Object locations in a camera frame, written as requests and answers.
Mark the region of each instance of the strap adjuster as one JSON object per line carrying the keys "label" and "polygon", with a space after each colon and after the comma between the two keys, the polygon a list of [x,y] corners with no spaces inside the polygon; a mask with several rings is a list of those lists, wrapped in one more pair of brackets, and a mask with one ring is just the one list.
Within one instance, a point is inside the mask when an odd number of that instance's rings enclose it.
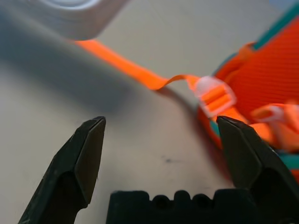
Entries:
{"label": "strap adjuster", "polygon": [[199,106],[208,118],[213,118],[236,104],[233,90],[215,77],[202,77],[196,83],[195,88]]}

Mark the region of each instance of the white plastic buckle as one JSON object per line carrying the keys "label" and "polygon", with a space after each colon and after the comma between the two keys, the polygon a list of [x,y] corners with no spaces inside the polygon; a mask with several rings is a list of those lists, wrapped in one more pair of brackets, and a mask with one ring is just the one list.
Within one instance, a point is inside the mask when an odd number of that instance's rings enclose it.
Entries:
{"label": "white plastic buckle", "polygon": [[[226,90],[227,94],[230,96],[230,101],[224,104],[223,106],[219,107],[214,111],[210,111],[206,105],[206,103],[202,100],[202,97],[209,93],[212,89],[223,85],[224,89]],[[199,99],[199,106],[201,107],[202,111],[208,118],[212,118],[217,116],[219,113],[223,112],[224,110],[230,108],[231,106],[236,104],[236,96],[233,90],[227,85],[225,82],[211,76],[205,76],[198,80],[196,83],[195,89],[195,96]]]}
{"label": "white plastic buckle", "polygon": [[268,116],[266,118],[262,118],[262,119],[256,119],[257,122],[260,123],[271,123],[273,121],[282,121],[284,122],[284,110],[282,108],[280,108],[279,106],[269,106],[269,109],[271,110],[271,112],[273,113],[272,116]]}

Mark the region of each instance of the orange harness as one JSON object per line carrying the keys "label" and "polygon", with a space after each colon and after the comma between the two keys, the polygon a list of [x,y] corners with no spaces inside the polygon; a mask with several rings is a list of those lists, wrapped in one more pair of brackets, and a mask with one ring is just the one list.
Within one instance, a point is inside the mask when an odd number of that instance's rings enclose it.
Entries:
{"label": "orange harness", "polygon": [[[249,43],[241,48],[239,53],[217,72],[218,78],[177,75],[170,79],[160,77],[154,72],[134,64],[98,41],[77,41],[76,44],[124,72],[150,90],[159,90],[171,82],[185,80],[189,89],[198,97],[201,110],[211,121],[216,121],[217,116],[224,115],[248,124],[248,121],[234,106],[236,103],[235,95],[228,83],[237,74],[239,68],[254,54],[251,48],[253,43]],[[261,122],[250,126],[269,144],[277,148],[283,147],[288,152],[299,151],[299,125],[293,125],[294,121],[296,121],[296,124],[299,123],[297,113],[290,109],[292,108],[291,105],[275,106],[282,110],[279,117],[272,116],[269,109],[271,108],[270,105],[266,105],[252,112],[253,117]]]}

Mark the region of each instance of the orange backpack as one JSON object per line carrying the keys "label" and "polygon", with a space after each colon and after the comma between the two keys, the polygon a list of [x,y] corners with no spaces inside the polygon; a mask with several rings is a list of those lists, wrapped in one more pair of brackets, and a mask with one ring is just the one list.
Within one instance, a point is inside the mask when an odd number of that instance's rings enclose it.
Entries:
{"label": "orange backpack", "polygon": [[198,119],[221,147],[216,118],[225,115],[252,126],[299,182],[299,4],[260,40],[245,45],[211,77],[166,79],[121,57],[95,40],[77,45],[143,84],[159,90],[185,80],[199,99]]}

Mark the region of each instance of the plastic buckle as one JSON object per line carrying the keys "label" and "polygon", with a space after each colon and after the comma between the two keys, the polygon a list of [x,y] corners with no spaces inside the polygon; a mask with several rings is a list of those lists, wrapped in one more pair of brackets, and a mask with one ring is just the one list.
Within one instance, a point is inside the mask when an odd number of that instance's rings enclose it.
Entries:
{"label": "plastic buckle", "polygon": [[196,83],[195,96],[208,118],[213,118],[236,104],[233,90],[223,81],[206,76]]}
{"label": "plastic buckle", "polygon": [[268,113],[267,116],[264,117],[256,117],[257,122],[260,123],[271,123],[273,121],[282,121],[284,122],[284,110],[280,106],[269,105],[264,108],[264,111]]}

